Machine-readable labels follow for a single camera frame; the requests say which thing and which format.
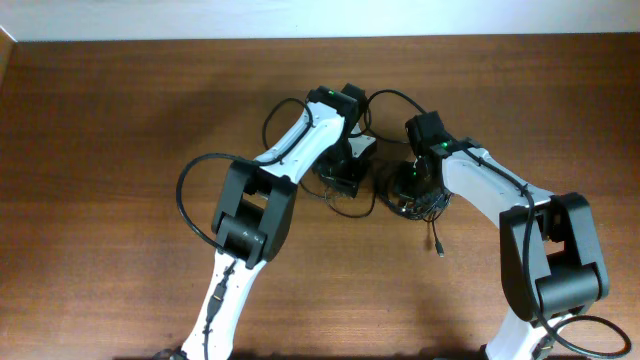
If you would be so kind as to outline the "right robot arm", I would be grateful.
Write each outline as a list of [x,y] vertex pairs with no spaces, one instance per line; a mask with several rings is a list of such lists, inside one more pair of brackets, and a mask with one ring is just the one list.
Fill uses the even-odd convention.
[[405,129],[416,159],[401,165],[391,186],[402,213],[431,218],[456,194],[499,229],[509,308],[482,358],[546,358],[556,342],[546,329],[560,331],[609,293],[588,201],[526,183],[477,142],[453,139],[437,112],[409,119]]

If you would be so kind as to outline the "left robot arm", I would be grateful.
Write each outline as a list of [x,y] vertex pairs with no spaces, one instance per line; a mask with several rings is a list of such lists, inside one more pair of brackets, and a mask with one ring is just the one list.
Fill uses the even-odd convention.
[[280,140],[253,160],[231,156],[211,230],[214,270],[196,323],[174,359],[227,359],[251,287],[288,235],[301,179],[313,172],[329,188],[356,196],[375,139],[358,122],[364,90],[320,86],[301,101],[303,112]]

